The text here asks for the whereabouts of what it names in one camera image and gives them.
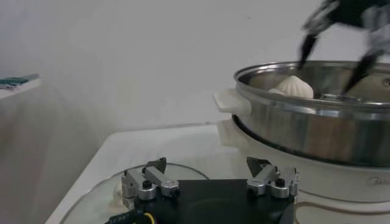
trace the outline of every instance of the white pot handle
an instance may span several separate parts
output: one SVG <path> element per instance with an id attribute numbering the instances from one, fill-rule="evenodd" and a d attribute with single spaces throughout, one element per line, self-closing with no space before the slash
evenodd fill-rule
<path id="1" fill-rule="evenodd" d="M 225 89 L 213 94 L 218 110 L 222 113 L 250 115 L 252 106 L 249 100 L 242 97 L 235 89 Z"/>

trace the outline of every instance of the teal object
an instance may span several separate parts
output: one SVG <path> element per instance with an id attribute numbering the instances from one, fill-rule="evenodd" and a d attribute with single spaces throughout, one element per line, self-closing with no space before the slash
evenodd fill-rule
<path id="1" fill-rule="evenodd" d="M 24 79 L 24 78 L 9 77 L 9 78 L 5 78 L 5 79 L 0 79 L 0 84 L 18 86 L 18 85 L 22 85 L 28 81 L 29 81 L 28 79 Z"/>

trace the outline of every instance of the white table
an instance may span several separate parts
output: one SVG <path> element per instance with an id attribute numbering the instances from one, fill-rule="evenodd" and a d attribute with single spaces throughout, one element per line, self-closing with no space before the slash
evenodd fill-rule
<path id="1" fill-rule="evenodd" d="M 115 133 L 107 138 L 46 224 L 58 224 L 97 183 L 124 169 L 167 157 L 210 178 L 249 178 L 245 155 L 219 142 L 215 125 Z"/>

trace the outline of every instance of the metal clamp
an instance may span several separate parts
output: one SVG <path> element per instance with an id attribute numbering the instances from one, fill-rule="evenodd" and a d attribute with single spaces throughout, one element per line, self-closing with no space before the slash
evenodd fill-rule
<path id="1" fill-rule="evenodd" d="M 287 167 L 279 172 L 278 168 L 269 161 L 252 157 L 247 158 L 247 164 L 254 176 L 246 181 L 249 196 L 264 195 L 268 188 L 271 188 L 271 194 L 276 198 L 288 198 L 289 196 L 298 195 L 299 181 L 295 168 Z"/>
<path id="2" fill-rule="evenodd" d="M 157 187 L 145 179 L 136 170 L 126 170 L 122 176 L 122 193 L 124 198 L 137 196 L 140 200 L 151 200 L 156 197 Z"/>
<path id="3" fill-rule="evenodd" d="M 252 196 L 260 196 L 266 193 L 268 182 L 276 179 L 277 168 L 273 165 L 266 165 L 258 175 L 246 181 L 248 193 Z"/>
<path id="4" fill-rule="evenodd" d="M 180 195 L 179 182 L 169 179 L 154 166 L 145 169 L 145 178 L 160 187 L 162 196 L 176 198 Z"/>
<path id="5" fill-rule="evenodd" d="M 271 183 L 271 194 L 276 198 L 288 198 L 298 195 L 298 173 L 295 168 L 287 167 Z"/>

